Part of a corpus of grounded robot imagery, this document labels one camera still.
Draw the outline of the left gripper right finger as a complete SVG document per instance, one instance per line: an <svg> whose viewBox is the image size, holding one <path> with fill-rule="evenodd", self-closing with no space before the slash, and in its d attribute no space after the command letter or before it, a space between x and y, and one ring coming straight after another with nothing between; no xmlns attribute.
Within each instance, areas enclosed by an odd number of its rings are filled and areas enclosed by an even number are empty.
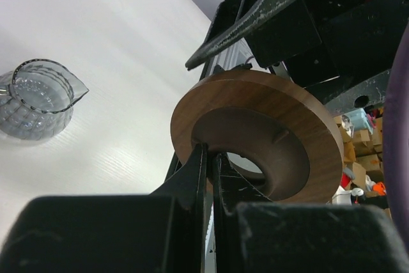
<svg viewBox="0 0 409 273"><path fill-rule="evenodd" d="M392 221L362 205L272 202L213 160L217 272L407 272Z"/></svg>

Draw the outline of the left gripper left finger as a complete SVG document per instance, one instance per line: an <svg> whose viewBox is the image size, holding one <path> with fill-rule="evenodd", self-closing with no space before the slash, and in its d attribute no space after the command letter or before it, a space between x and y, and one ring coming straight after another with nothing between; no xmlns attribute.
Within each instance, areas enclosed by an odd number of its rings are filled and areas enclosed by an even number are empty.
<svg viewBox="0 0 409 273"><path fill-rule="evenodd" d="M208 150L149 195L46 196L21 211L2 272L202 272Z"/></svg>

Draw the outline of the brown wooden ring holder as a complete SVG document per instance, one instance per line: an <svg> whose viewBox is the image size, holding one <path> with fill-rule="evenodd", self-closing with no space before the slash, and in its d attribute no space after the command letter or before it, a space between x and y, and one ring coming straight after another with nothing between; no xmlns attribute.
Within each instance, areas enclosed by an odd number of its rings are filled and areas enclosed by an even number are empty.
<svg viewBox="0 0 409 273"><path fill-rule="evenodd" d="M272 201L326 203L341 181L343 140L332 115L273 74L235 69L199 81L175 107L170 133L181 162L199 143L250 160Z"/></svg>

